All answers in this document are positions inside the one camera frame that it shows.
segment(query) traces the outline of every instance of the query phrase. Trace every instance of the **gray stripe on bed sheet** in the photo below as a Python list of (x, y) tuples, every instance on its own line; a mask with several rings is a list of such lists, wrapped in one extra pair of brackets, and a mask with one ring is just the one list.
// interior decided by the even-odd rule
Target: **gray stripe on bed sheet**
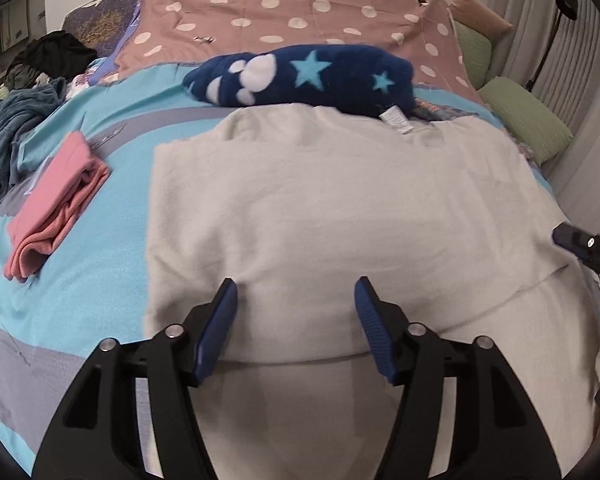
[(0, 329), (0, 423), (34, 453), (83, 363), (81, 357), (24, 344)]
[[(148, 114), (120, 121), (109, 128), (95, 134), (89, 139), (89, 145), (94, 155), (104, 160), (124, 144), (147, 132), (171, 126), (172, 124), (188, 123), (205, 119), (224, 119), (236, 108), (220, 107), (187, 107), (172, 110), (159, 110)], [(13, 187), (0, 202), (0, 216), (16, 216), (26, 196), (24, 192), (35, 176), (30, 174), (24, 181)]]

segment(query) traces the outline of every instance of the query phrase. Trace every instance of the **pink towel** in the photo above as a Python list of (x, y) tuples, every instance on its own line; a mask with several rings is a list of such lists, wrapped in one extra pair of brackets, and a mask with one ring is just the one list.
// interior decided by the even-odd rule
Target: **pink towel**
[(62, 142), (20, 212), (7, 226), (13, 251), (3, 273), (24, 282), (53, 253), (109, 177), (80, 132)]

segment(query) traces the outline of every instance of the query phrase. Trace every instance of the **blue gripper pad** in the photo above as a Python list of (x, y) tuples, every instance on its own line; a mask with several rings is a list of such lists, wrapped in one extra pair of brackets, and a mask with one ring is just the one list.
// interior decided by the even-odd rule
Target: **blue gripper pad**
[(366, 340), (369, 342), (376, 368), (393, 384), (398, 375), (398, 368), (394, 361), (391, 336), (382, 323), (375, 298), (371, 296), (362, 279), (356, 282), (354, 298), (356, 311), (365, 331)]
[(216, 367), (216, 362), (220, 357), (222, 346), (229, 333), (231, 325), (234, 323), (235, 313), (238, 310), (238, 287), (231, 282), (226, 288), (218, 306), (211, 315), (211, 319), (206, 324), (205, 331), (200, 337), (198, 348), (196, 349), (196, 367), (193, 373), (202, 384)]

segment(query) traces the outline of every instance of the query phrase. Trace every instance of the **orange pillow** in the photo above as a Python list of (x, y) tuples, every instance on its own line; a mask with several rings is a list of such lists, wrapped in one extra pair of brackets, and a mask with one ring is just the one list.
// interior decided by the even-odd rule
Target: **orange pillow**
[(480, 32), (493, 44), (513, 28), (507, 20), (478, 0), (454, 0), (449, 9), (457, 22)]

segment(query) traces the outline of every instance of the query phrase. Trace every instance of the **silver screw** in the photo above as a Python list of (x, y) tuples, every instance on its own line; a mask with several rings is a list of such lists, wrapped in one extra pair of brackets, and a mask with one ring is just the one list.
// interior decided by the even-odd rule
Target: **silver screw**
[(480, 348), (484, 348), (485, 350), (493, 348), (493, 339), (485, 335), (481, 335), (478, 339), (475, 340), (475, 342), (478, 343), (478, 346)]
[(100, 350), (103, 352), (108, 352), (109, 350), (113, 350), (118, 342), (112, 337), (107, 337), (100, 342)]
[(165, 330), (164, 333), (167, 335), (167, 337), (170, 338), (175, 338), (175, 337), (180, 337), (182, 334), (184, 334), (184, 329), (182, 327), (182, 325), (169, 325)]
[(407, 329), (411, 335), (421, 336), (427, 333), (427, 327), (421, 323), (411, 323)]

